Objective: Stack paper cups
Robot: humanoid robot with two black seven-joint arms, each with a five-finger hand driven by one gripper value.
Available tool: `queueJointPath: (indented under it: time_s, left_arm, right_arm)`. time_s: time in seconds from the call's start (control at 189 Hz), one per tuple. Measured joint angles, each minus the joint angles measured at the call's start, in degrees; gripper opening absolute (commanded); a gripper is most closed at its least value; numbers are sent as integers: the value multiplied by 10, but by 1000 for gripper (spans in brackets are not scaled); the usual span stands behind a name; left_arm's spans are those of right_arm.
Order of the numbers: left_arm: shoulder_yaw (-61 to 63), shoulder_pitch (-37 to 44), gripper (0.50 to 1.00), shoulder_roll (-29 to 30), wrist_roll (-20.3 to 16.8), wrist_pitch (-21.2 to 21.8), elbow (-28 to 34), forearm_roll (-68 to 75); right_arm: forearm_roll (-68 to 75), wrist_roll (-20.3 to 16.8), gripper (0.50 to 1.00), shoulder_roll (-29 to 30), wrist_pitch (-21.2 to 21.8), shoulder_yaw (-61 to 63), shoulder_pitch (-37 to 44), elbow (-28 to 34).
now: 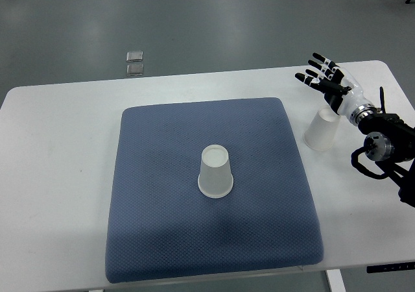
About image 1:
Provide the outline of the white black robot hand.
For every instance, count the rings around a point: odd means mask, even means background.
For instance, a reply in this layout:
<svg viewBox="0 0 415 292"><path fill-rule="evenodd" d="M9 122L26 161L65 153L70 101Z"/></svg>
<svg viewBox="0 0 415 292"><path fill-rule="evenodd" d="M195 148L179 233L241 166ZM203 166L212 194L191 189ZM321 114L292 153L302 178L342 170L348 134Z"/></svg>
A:
<svg viewBox="0 0 415 292"><path fill-rule="evenodd" d="M364 96L361 85L346 69L318 53L313 53L313 59L308 64L313 69L296 73L295 78L323 93L326 103L334 113L355 123L360 112L375 109L374 104Z"/></svg>

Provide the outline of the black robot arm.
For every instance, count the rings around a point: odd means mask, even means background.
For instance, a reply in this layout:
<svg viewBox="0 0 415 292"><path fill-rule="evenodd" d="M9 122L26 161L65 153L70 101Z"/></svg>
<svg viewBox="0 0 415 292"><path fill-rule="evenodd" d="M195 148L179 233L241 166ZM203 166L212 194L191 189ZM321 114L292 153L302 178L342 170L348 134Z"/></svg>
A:
<svg viewBox="0 0 415 292"><path fill-rule="evenodd" d="M384 89L379 88L381 107L367 109L356 117L365 135L363 146L351 154L351 165L363 175L383 180L390 178L398 187L400 201L414 206L414 128L397 114L385 109ZM382 170L376 174L359 162L359 156L375 162Z"/></svg>

